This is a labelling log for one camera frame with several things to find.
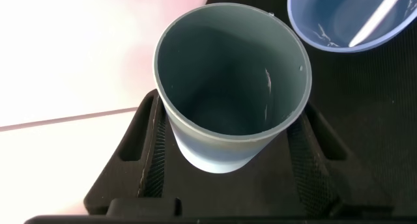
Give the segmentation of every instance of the white surface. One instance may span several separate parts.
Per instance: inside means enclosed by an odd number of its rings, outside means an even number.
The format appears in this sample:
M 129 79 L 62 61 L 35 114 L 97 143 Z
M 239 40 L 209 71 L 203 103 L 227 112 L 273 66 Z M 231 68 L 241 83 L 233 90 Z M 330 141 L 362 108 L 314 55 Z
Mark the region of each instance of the white surface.
M 0 132 L 0 223 L 86 214 L 84 196 L 134 113 Z
M 163 30 L 206 0 L 0 0 L 0 127 L 137 107 Z

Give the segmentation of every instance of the blue plastic cup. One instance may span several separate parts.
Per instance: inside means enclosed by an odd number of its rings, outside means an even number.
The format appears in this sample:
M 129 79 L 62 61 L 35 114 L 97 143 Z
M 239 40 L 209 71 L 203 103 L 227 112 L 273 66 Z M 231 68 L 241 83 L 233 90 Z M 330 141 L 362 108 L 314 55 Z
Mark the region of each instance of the blue plastic cup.
M 375 48 L 417 17 L 417 0 L 288 0 L 296 33 L 323 51 Z

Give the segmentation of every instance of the cup bottom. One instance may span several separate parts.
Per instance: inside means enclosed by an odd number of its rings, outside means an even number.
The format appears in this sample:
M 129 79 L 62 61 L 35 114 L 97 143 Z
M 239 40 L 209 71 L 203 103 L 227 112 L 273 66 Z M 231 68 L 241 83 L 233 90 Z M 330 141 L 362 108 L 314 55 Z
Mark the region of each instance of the cup bottom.
M 199 156 L 190 150 L 190 148 L 185 145 L 181 138 L 177 136 L 178 133 L 175 132 L 175 129 L 173 129 L 173 133 L 175 136 L 175 141 L 177 142 L 182 155 L 188 160 L 188 162 L 190 162 L 198 169 L 209 173 L 229 173 L 235 171 L 246 165 L 255 156 L 253 155 L 243 160 L 229 162 L 210 160 L 208 158 Z

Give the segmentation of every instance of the white floor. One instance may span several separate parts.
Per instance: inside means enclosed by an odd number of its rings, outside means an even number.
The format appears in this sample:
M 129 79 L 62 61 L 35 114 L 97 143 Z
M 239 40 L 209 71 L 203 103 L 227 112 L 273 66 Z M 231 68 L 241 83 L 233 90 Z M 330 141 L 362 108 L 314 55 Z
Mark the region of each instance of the white floor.
M 0 132 L 0 223 L 86 214 L 83 198 L 134 113 Z

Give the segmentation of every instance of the white straw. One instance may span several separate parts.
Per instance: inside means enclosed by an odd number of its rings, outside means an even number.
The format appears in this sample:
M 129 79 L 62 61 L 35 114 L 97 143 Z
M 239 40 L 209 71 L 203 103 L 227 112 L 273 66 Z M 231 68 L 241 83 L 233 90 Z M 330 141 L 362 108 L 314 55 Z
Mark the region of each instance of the white straw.
M 363 42 L 378 27 L 397 1 L 398 0 L 384 0 L 349 43 L 349 47 L 351 48 Z

